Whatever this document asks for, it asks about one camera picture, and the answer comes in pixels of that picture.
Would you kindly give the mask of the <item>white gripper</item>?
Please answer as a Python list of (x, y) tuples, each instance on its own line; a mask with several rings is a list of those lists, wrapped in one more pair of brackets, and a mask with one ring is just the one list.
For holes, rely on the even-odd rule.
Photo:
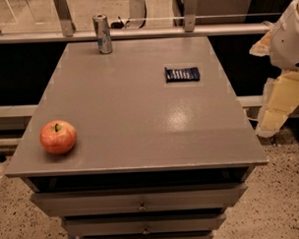
[(274, 136), (299, 106), (299, 0), (293, 0), (271, 30), (252, 45), (250, 54), (269, 55), (273, 66), (288, 70), (268, 78), (255, 129), (259, 137)]

